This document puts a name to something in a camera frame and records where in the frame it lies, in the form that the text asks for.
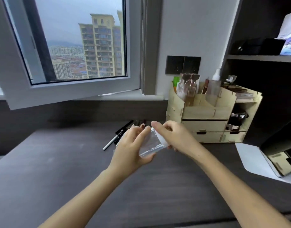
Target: white lid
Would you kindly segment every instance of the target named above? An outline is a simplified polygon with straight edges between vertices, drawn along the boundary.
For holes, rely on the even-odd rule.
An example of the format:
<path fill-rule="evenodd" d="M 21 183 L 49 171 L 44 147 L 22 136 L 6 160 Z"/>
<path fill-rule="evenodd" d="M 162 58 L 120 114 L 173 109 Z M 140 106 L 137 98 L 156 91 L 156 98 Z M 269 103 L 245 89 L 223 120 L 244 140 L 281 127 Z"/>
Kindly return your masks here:
<path fill-rule="evenodd" d="M 213 75 L 212 80 L 213 81 L 219 81 L 219 79 L 220 79 L 220 69 L 217 69 L 215 74 Z"/>
<path fill-rule="evenodd" d="M 155 132 L 155 134 L 156 134 L 156 136 L 157 136 L 157 138 L 159 139 L 159 141 L 161 142 L 161 144 L 164 146 L 164 147 L 168 147 L 168 146 L 170 146 L 168 143 L 167 143 L 167 141 L 156 131 L 156 130 L 154 130 L 154 132 Z"/>

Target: clear plastic cup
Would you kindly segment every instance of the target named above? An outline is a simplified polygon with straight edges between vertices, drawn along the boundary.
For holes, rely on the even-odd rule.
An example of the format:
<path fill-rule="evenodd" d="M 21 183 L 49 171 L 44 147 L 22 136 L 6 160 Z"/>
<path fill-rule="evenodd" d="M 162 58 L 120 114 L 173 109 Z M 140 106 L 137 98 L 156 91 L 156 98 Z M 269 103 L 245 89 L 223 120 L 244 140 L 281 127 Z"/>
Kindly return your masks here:
<path fill-rule="evenodd" d="M 168 146 L 169 144 L 166 140 L 159 133 L 157 133 L 153 127 L 151 127 L 151 132 L 143 140 L 139 150 L 139 155 L 140 157 L 144 157 L 149 154 L 156 153 Z"/>

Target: white wall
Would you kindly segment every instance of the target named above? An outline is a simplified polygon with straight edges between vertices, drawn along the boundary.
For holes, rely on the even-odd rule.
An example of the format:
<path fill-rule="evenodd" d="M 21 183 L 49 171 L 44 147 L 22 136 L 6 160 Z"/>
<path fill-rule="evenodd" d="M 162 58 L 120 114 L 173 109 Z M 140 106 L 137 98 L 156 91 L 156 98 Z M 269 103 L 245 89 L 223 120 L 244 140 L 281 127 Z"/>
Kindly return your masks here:
<path fill-rule="evenodd" d="M 201 81 L 221 67 L 239 0 L 163 0 L 156 94 L 168 99 L 166 56 L 201 57 Z"/>

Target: desk surface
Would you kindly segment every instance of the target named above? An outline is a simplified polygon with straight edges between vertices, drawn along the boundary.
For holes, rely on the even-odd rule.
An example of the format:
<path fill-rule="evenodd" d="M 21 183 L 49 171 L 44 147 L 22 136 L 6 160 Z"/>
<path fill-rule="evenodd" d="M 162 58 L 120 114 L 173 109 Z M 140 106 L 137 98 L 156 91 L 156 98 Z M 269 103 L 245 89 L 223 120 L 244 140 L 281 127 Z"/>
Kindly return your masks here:
<path fill-rule="evenodd" d="M 0 228 L 35 228 L 109 165 L 102 148 L 124 123 L 37 130 L 0 160 Z M 234 144 L 205 145 L 281 212 L 291 211 L 291 185 L 247 172 Z M 125 180 L 87 227 L 144 227 L 234 218 L 202 170 L 172 150 Z"/>

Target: glass pane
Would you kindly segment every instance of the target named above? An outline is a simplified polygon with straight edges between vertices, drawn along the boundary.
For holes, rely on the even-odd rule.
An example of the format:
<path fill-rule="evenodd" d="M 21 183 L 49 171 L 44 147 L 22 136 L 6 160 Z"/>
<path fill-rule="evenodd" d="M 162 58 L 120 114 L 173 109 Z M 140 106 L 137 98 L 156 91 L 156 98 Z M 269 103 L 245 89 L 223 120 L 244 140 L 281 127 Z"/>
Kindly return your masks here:
<path fill-rule="evenodd" d="M 45 79 L 36 81 L 30 73 L 32 84 L 126 75 L 123 0 L 35 0 L 35 4 L 50 60 L 41 57 L 35 39 Z M 35 38 L 37 29 L 28 18 Z M 45 72 L 51 65 L 53 78 Z M 101 68 L 109 72 L 99 72 Z"/>

